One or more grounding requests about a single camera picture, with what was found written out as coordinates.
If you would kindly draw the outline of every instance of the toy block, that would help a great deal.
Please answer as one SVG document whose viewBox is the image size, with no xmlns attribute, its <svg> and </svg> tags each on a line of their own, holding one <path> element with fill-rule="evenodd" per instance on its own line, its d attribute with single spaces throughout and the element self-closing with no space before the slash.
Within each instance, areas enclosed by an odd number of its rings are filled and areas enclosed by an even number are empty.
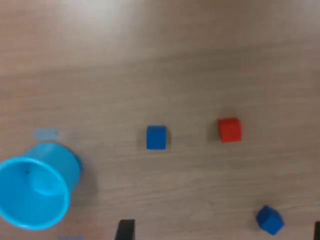
<svg viewBox="0 0 320 240">
<path fill-rule="evenodd" d="M 238 118 L 219 119 L 219 135 L 223 143 L 240 142 L 242 140 L 241 122 Z"/>
<path fill-rule="evenodd" d="M 256 215 L 256 221 L 262 230 L 271 235 L 276 235 L 285 225 L 281 215 L 267 205 Z"/>
<path fill-rule="evenodd" d="M 153 125 L 146 129 L 146 148 L 149 150 L 165 150 L 167 147 L 166 126 Z"/>
</svg>

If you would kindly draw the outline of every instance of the cup rim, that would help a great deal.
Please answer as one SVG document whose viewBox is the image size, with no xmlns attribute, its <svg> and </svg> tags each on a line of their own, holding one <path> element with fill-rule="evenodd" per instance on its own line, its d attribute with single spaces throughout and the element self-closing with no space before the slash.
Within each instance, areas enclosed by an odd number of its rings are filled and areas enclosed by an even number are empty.
<svg viewBox="0 0 320 240">
<path fill-rule="evenodd" d="M 70 194 L 69 194 L 69 188 L 67 183 L 65 182 L 64 178 L 56 171 L 52 166 L 47 164 L 46 162 L 43 162 L 39 159 L 32 158 L 32 157 L 26 157 L 26 156 L 15 156 L 8 160 L 3 161 L 0 164 L 0 173 L 7 167 L 17 164 L 17 163 L 32 163 L 37 164 L 46 170 L 50 171 L 61 183 L 63 195 L 64 195 L 64 204 L 59 214 L 57 214 L 53 219 L 50 221 L 41 223 L 41 224 L 29 224 L 26 222 L 21 222 L 18 219 L 10 216 L 6 213 L 6 211 L 2 208 L 0 205 L 0 215 L 9 223 L 11 223 L 14 226 L 17 226 L 22 229 L 28 229 L 28 230 L 43 230 L 52 227 L 53 225 L 57 224 L 67 213 L 69 205 L 70 205 Z"/>
</svg>

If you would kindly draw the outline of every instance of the table surface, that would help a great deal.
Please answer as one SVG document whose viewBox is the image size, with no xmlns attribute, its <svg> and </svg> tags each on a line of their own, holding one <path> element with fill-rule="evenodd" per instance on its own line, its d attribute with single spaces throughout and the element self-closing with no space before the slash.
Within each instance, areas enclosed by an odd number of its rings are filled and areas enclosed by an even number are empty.
<svg viewBox="0 0 320 240">
<path fill-rule="evenodd" d="M 279 240 L 320 220 L 320 1 L 11 0 L 0 3 L 0 157 L 56 128 L 84 174 L 44 231 L 0 220 L 1 240 Z M 222 144 L 217 120 L 243 141 Z M 147 125 L 169 148 L 146 150 Z"/>
</svg>

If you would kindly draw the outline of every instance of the blue cube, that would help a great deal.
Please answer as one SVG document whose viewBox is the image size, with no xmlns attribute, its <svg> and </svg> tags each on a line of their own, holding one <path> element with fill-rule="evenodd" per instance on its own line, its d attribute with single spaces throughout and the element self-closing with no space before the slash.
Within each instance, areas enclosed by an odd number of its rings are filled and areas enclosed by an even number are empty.
<svg viewBox="0 0 320 240">
<path fill-rule="evenodd" d="M 276 235 L 285 225 L 281 215 L 267 205 L 256 215 L 256 221 L 262 230 L 265 230 L 271 235 Z"/>
<path fill-rule="evenodd" d="M 149 150 L 165 150 L 166 147 L 166 126 L 148 126 L 148 128 L 146 129 L 146 148 Z"/>
</svg>

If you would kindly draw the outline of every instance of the blue cup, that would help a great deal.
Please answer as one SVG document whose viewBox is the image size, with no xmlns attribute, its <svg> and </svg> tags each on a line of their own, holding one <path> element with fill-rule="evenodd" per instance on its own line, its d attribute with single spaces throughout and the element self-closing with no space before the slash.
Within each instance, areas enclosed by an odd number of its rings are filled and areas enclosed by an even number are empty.
<svg viewBox="0 0 320 240">
<path fill-rule="evenodd" d="M 81 174 L 77 157 L 66 147 L 40 143 L 0 164 L 0 215 L 28 230 L 42 230 L 67 213 Z"/>
</svg>

